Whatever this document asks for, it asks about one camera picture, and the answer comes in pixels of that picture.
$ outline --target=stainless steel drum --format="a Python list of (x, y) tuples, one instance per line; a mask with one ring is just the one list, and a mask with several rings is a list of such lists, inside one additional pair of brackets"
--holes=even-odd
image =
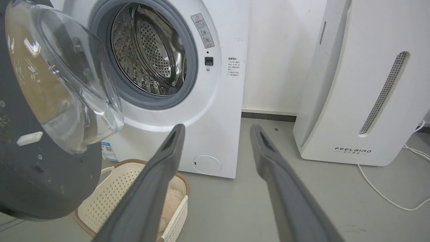
[(169, 96), (184, 83), (187, 67), (182, 40), (154, 9), (125, 5), (115, 17), (111, 45), (120, 69), (140, 89)]

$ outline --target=brown basket rim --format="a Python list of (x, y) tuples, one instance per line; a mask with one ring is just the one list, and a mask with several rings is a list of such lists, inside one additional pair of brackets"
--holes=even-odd
[[(123, 164), (127, 164), (127, 163), (140, 163), (140, 164), (144, 164), (146, 165), (146, 161), (143, 160), (139, 160), (139, 159), (129, 159), (129, 160), (124, 160), (121, 162), (118, 162), (117, 164), (113, 165), (113, 167), (117, 168)], [(178, 177), (179, 179), (181, 179), (184, 183), (185, 183), (185, 187), (186, 187), (186, 192), (185, 195), (190, 196), (190, 184), (188, 183), (188, 180), (183, 177), (181, 174), (176, 173), (175, 174), (176, 177)], [(78, 208), (75, 209), (75, 211), (73, 211), (72, 214), (73, 220), (77, 223), (77, 225), (79, 227), (81, 227), (87, 234), (89, 234), (91, 237), (94, 237), (97, 235), (96, 232), (94, 232), (94, 230), (92, 230), (90, 227), (88, 227), (78, 216)], [(160, 238), (157, 242), (163, 242), (164, 240), (162, 238)]]

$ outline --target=washing machine door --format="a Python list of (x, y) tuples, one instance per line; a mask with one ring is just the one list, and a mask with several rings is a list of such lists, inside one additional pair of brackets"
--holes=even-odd
[(100, 40), (46, 5), (12, 1), (5, 33), (20, 88), (45, 132), (70, 154), (124, 124), (116, 85)]
[(0, 211), (64, 217), (96, 188), (100, 140), (124, 123), (104, 49), (51, 7), (1, 0), (0, 56)]

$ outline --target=white wall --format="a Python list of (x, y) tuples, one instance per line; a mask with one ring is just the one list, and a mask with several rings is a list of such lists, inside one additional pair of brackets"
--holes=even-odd
[(244, 112), (296, 115), (325, 7), (326, 0), (252, 0)]

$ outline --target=white power cable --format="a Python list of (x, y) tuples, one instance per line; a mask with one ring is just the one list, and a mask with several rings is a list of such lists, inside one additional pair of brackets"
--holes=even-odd
[[(417, 132), (417, 131), (419, 131), (420, 129), (422, 129), (423, 127), (424, 127), (424, 125), (425, 125), (425, 121), (424, 120), (422, 120), (421, 121), (422, 122), (422, 124), (421, 124), (421, 126), (420, 127), (418, 127), (416, 130), (415, 130), (415, 132)], [(430, 155), (428, 155), (428, 154), (426, 154), (426, 153), (424, 153), (424, 152), (422, 152), (422, 151), (419, 151), (419, 150), (417, 150), (417, 149), (413, 149), (413, 148), (411, 148), (411, 147), (409, 147), (409, 146), (407, 146), (407, 145), (404, 145), (403, 146), (404, 148), (406, 148), (406, 149), (408, 149), (408, 150), (410, 150), (410, 151), (412, 151), (412, 152), (414, 152), (415, 154), (417, 154), (417, 155), (420, 155), (420, 156), (422, 156), (422, 157), (424, 157), (426, 160), (428, 160), (428, 161), (430, 161)], [(396, 206), (396, 207), (398, 207), (398, 208), (400, 208), (400, 209), (403, 209), (403, 210), (406, 210), (406, 211), (415, 211), (415, 210), (417, 210), (417, 209), (419, 209), (422, 205), (424, 205), (426, 202), (428, 202), (428, 201), (430, 201), (430, 198), (427, 198), (426, 200), (424, 200), (423, 202), (421, 202), (418, 206), (416, 206), (415, 208), (404, 208), (404, 207), (402, 207), (402, 206), (400, 206), (400, 205), (397, 205), (397, 204), (395, 204), (394, 202), (392, 202), (390, 199), (388, 199), (386, 196), (384, 196), (380, 191), (378, 191), (378, 189), (376, 189), (376, 187), (369, 181), (369, 179), (366, 177), (366, 175), (364, 174), (364, 172), (363, 172), (363, 170), (361, 169), (361, 166), (360, 165), (358, 165), (358, 169), (360, 170), (360, 172), (361, 172), (361, 174), (363, 175), (363, 177), (364, 177), (364, 179), (366, 180), (366, 182), (375, 190), (375, 192), (377, 192), (377, 194), (379, 194), (382, 198), (384, 198), (387, 202), (389, 202), (389, 203), (391, 203), (391, 204), (393, 204), (394, 206)]]

